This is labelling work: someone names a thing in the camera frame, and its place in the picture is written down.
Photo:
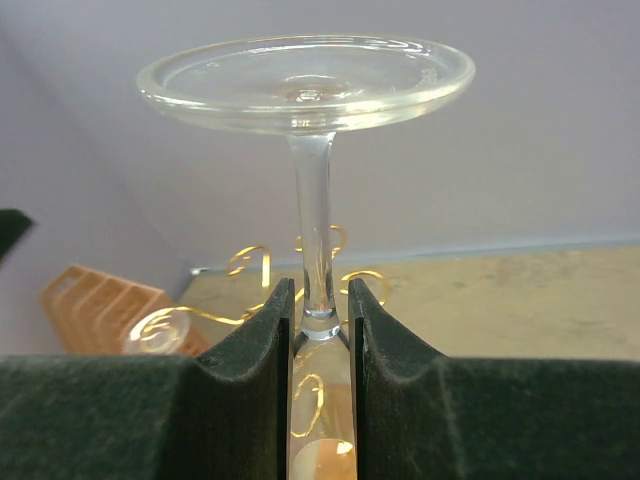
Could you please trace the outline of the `clear wine glass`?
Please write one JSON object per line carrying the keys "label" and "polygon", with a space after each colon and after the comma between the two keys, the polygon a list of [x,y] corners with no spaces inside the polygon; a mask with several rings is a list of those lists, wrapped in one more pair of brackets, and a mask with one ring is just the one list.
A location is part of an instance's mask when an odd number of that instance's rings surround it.
{"label": "clear wine glass", "polygon": [[189,314],[180,307],[156,310],[139,320],[126,334],[125,354],[173,354],[184,346],[191,330]]}
{"label": "clear wine glass", "polygon": [[289,475],[357,475],[350,355],[332,275],[330,158],[335,136],[429,114],[475,75],[465,53],[380,36],[300,35],[214,44],[143,68],[161,113],[214,130],[282,135],[296,174],[303,258],[294,339]]}

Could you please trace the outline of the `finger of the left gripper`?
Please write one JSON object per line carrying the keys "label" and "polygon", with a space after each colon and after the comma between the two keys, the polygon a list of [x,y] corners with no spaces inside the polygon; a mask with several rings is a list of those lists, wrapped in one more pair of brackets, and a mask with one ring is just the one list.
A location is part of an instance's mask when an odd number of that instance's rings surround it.
{"label": "finger of the left gripper", "polygon": [[33,228],[35,222],[18,209],[0,210],[0,259],[3,260],[21,239]]}

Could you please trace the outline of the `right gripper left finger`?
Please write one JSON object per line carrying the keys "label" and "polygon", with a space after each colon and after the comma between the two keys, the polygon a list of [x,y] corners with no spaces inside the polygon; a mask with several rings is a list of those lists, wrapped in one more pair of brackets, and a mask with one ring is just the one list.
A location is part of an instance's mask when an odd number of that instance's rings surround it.
{"label": "right gripper left finger", "polygon": [[198,356],[5,356],[5,479],[284,479],[294,284]]}

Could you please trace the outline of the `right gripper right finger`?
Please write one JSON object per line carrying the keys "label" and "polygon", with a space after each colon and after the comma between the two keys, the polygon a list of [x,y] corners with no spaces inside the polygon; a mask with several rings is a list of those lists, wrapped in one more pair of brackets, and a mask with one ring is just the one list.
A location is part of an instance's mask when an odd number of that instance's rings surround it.
{"label": "right gripper right finger", "polygon": [[635,479],[634,361],[450,357],[348,287],[362,479]]}

